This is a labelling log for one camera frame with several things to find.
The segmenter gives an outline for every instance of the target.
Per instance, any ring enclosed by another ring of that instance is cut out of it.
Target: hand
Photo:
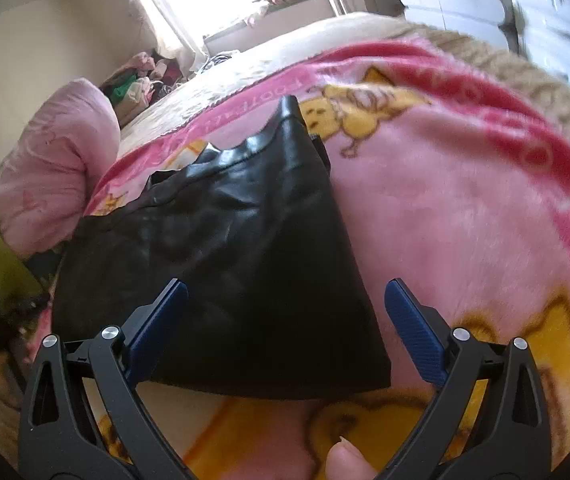
[[[327,480],[372,480],[376,470],[346,438],[329,450],[325,463]]]

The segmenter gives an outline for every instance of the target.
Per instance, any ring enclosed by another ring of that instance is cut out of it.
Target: pink pillow
[[[112,105],[86,79],[41,106],[0,166],[0,232],[22,260],[71,237],[120,139]]]

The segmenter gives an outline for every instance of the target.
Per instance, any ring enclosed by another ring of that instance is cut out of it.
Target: cartoon character print
[[[107,216],[115,209],[124,205],[125,193],[122,195],[114,196],[108,193],[107,197],[103,200],[102,204],[92,213],[93,216]]]
[[[415,105],[431,104],[418,92],[394,85],[373,66],[360,83],[329,84],[309,91],[314,90],[323,96],[300,104],[307,129],[323,141],[342,130],[351,139],[351,144],[341,150],[346,158],[358,155],[359,144],[379,128],[380,121],[394,119]]]

